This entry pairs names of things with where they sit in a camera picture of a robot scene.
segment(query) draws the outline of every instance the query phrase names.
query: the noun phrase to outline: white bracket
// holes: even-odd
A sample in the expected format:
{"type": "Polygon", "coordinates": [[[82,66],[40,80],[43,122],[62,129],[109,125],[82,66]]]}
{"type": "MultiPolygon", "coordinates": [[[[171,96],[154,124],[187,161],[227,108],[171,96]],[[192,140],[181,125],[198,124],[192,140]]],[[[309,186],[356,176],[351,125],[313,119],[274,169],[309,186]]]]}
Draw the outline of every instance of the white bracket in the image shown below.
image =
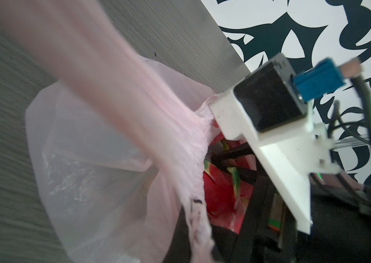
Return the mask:
{"type": "Polygon", "coordinates": [[[330,159],[334,141],[327,138],[323,123],[314,125],[312,101],[304,118],[259,133],[233,89],[210,104],[216,122],[227,140],[247,140],[296,219],[298,230],[309,234],[312,224],[309,173],[340,171],[340,166],[330,159]]]}

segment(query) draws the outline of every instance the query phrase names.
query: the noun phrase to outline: blue connector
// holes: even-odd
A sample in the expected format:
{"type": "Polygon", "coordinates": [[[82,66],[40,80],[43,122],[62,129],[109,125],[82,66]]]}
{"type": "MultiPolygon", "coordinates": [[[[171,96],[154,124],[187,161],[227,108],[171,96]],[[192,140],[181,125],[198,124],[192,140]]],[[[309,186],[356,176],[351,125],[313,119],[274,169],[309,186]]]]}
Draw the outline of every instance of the blue connector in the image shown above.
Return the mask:
{"type": "Polygon", "coordinates": [[[320,98],[326,93],[334,92],[343,86],[343,76],[333,60],[326,58],[320,61],[317,66],[300,73],[293,78],[293,83],[299,90],[305,102],[313,98],[320,98]]]}

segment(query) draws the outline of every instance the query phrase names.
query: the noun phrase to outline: wall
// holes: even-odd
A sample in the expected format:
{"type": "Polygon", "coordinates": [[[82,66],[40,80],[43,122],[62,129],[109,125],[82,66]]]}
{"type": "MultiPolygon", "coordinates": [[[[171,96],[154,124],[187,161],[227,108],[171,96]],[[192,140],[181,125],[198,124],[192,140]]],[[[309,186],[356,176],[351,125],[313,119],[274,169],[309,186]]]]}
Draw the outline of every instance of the wall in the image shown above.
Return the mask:
{"type": "MultiPolygon", "coordinates": [[[[336,64],[359,57],[371,87],[371,0],[201,0],[250,71],[282,52],[295,71],[315,66],[325,57],[336,64]]],[[[332,103],[340,100],[343,121],[363,119],[360,100],[350,83],[315,99],[315,120],[330,122],[332,103]]],[[[366,130],[357,125],[358,134],[366,130]]],[[[349,135],[339,129],[335,139],[349,135]]],[[[346,172],[371,184],[368,146],[338,150],[346,172]]]]}

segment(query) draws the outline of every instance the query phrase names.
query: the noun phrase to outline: gray table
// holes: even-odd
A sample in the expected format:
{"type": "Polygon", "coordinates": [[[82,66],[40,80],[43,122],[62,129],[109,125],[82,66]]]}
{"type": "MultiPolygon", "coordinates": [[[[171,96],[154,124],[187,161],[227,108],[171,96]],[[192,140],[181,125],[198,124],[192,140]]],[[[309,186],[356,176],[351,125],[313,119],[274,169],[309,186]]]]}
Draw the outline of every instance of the gray table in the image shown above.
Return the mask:
{"type": "MultiPolygon", "coordinates": [[[[200,0],[102,2],[142,56],[217,91],[249,71],[200,0]]],[[[69,262],[37,193],[24,111],[55,79],[0,28],[0,262],[69,262]]]]}

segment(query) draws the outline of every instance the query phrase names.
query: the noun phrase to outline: stretched plastic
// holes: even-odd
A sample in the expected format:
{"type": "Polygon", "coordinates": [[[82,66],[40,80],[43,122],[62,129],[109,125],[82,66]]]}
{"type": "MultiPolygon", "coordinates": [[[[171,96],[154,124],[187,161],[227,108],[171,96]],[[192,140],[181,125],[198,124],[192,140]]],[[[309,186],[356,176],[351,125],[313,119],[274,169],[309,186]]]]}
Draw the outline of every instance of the stretched plastic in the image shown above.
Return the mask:
{"type": "MultiPolygon", "coordinates": [[[[193,111],[214,94],[142,60],[193,111]]],[[[69,257],[76,263],[161,262],[180,209],[169,177],[62,81],[39,92],[25,120],[39,195],[69,257]]]]}

